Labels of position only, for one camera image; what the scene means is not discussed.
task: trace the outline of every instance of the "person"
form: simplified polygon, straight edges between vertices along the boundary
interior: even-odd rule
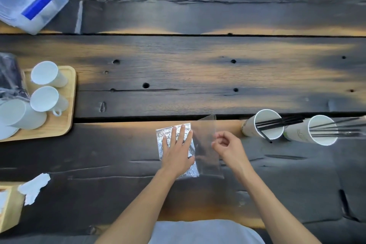
[[[161,207],[174,181],[194,163],[194,156],[188,158],[193,132],[189,132],[183,143],[184,129],[184,125],[181,126],[177,140],[176,129],[173,129],[170,147],[167,145],[167,138],[163,138],[161,169],[117,220],[97,239],[96,244],[264,243],[254,230],[230,220],[157,222]],[[258,176],[239,138],[229,131],[220,131],[215,133],[215,139],[212,142],[212,148],[249,192],[274,244],[320,243],[280,203]]]

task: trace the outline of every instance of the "wooden table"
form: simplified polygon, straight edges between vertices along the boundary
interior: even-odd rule
[[[0,51],[22,68],[78,73],[65,136],[0,145],[0,180],[52,180],[5,236],[94,232],[160,167],[155,129],[211,113],[242,137],[254,168],[323,242],[366,239],[363,141],[331,147],[245,138],[260,109],[358,116],[366,104],[365,0],[70,0],[41,34],[0,24]],[[172,187],[159,219],[231,219],[264,228],[246,190],[224,179]]]

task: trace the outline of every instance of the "right hand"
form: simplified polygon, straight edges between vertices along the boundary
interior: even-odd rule
[[[244,175],[244,171],[253,169],[241,140],[229,131],[215,133],[215,141],[211,143],[212,148],[222,157],[236,176]]]

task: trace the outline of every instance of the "white tissue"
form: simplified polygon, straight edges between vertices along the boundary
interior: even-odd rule
[[[8,191],[7,190],[0,192],[0,214],[2,213],[2,210],[5,207],[7,197],[8,197]]]
[[[37,198],[42,187],[46,186],[50,180],[49,174],[40,174],[34,179],[18,186],[18,191],[25,195],[24,205],[31,205]]]

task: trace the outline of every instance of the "white paper cup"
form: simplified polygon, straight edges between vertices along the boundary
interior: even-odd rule
[[[293,141],[300,141],[300,142],[307,142],[307,143],[315,143],[323,146],[330,146],[334,144],[338,137],[313,137],[310,134],[310,127],[312,126],[318,126],[323,124],[328,124],[330,122],[333,122],[333,120],[327,116],[324,115],[315,115],[314,117],[310,119],[304,120],[304,122],[301,122],[299,124],[290,125],[285,127],[285,132],[283,135],[288,140]],[[327,128],[336,128],[336,124],[327,125]],[[329,132],[314,132],[314,134],[329,134]]]
[[[30,105],[35,111],[52,111],[53,115],[59,117],[62,111],[68,108],[69,103],[56,88],[43,86],[34,91],[30,97]]]
[[[51,61],[43,61],[35,65],[30,73],[30,78],[35,84],[59,88],[64,87],[68,81],[57,65]]]
[[[262,109],[262,110],[258,111],[257,114],[255,114],[254,116],[250,117],[242,125],[242,132],[246,136],[250,136],[250,137],[262,137],[262,138],[264,138],[258,132],[258,129],[255,127],[254,124],[256,124],[258,122],[270,121],[270,120],[274,120],[274,119],[278,119],[278,118],[281,118],[281,116],[277,112],[275,112],[275,111],[273,111],[271,109]],[[262,132],[270,140],[274,140],[274,139],[277,139],[278,137],[280,137],[283,134],[283,130],[284,130],[283,127],[279,127],[279,128],[272,128],[271,130],[265,130],[265,131],[262,131]]]
[[[45,112],[33,110],[29,102],[11,99],[0,106],[0,122],[5,126],[33,130],[46,121]]]

